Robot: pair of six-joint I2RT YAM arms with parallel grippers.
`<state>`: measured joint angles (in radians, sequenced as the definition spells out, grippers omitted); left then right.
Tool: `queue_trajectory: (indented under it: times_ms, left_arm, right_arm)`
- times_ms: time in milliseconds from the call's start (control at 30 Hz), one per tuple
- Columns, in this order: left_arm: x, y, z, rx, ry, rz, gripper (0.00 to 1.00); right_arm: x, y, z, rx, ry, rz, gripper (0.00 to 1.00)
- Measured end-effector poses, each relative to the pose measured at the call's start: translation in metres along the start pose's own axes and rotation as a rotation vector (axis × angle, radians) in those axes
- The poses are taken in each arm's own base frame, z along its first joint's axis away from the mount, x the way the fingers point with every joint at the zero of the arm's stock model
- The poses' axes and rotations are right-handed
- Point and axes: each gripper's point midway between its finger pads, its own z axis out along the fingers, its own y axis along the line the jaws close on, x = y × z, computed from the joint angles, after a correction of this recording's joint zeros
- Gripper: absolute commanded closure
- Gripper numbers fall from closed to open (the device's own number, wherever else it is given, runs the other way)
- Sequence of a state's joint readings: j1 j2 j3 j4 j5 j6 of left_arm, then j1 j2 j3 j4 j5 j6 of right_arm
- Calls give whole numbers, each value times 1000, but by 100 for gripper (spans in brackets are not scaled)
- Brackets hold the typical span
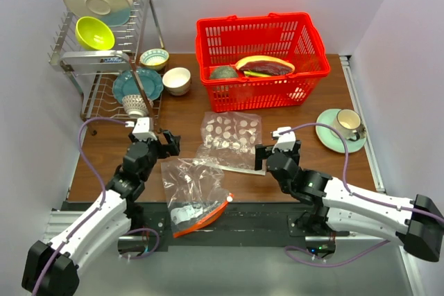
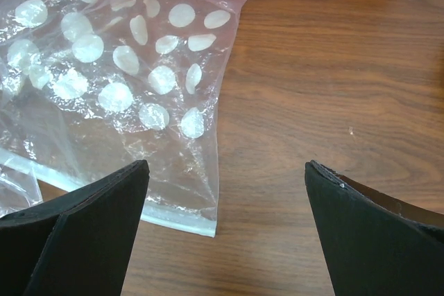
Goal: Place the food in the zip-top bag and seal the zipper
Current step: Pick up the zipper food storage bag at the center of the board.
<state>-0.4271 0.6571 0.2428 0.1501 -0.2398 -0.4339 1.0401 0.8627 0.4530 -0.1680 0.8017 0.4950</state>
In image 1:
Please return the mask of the green toy melon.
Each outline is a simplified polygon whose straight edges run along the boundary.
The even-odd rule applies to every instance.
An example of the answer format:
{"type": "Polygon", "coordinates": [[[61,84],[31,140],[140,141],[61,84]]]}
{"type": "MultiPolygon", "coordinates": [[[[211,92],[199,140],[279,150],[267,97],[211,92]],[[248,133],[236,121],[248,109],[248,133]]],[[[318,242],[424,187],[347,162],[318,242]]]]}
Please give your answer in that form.
{"type": "Polygon", "coordinates": [[[217,67],[210,74],[210,80],[231,79],[231,78],[238,78],[238,77],[239,77],[239,74],[231,66],[217,67]]]}

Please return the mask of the clear orange zip top bag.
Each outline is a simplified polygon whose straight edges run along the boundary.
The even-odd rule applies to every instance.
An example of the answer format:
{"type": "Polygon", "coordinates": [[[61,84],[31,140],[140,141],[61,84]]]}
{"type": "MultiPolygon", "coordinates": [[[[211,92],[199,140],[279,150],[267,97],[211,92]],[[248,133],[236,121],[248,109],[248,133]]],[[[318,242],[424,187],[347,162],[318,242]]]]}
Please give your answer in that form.
{"type": "Polygon", "coordinates": [[[175,238],[212,224],[233,201],[231,192],[222,187],[224,172],[215,158],[163,162],[161,172],[175,238]]]}

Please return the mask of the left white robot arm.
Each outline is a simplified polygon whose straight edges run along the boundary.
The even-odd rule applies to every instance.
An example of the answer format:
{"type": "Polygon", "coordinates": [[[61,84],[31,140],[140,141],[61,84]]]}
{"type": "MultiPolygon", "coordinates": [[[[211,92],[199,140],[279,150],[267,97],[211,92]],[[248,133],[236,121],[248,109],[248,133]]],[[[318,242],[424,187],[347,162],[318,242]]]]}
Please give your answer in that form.
{"type": "Polygon", "coordinates": [[[86,267],[124,234],[144,226],[136,199],[160,159],[180,153],[180,137],[165,130],[166,143],[150,134],[130,134],[123,161],[92,205],[48,243],[36,241],[28,251],[22,288],[32,295],[73,295],[86,267]]]}

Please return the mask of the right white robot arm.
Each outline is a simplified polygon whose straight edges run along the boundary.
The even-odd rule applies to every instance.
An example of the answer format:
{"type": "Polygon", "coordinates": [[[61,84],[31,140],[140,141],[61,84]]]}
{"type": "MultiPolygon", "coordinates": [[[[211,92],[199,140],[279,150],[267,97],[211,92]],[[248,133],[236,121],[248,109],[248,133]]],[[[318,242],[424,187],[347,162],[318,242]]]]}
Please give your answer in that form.
{"type": "Polygon", "coordinates": [[[281,192],[314,207],[305,226],[319,236],[358,232],[401,245],[410,255],[437,262],[443,244],[443,215],[434,201],[417,195],[399,198],[344,184],[331,175],[299,165],[300,142],[282,150],[255,146],[255,168],[265,165],[281,192]]]}

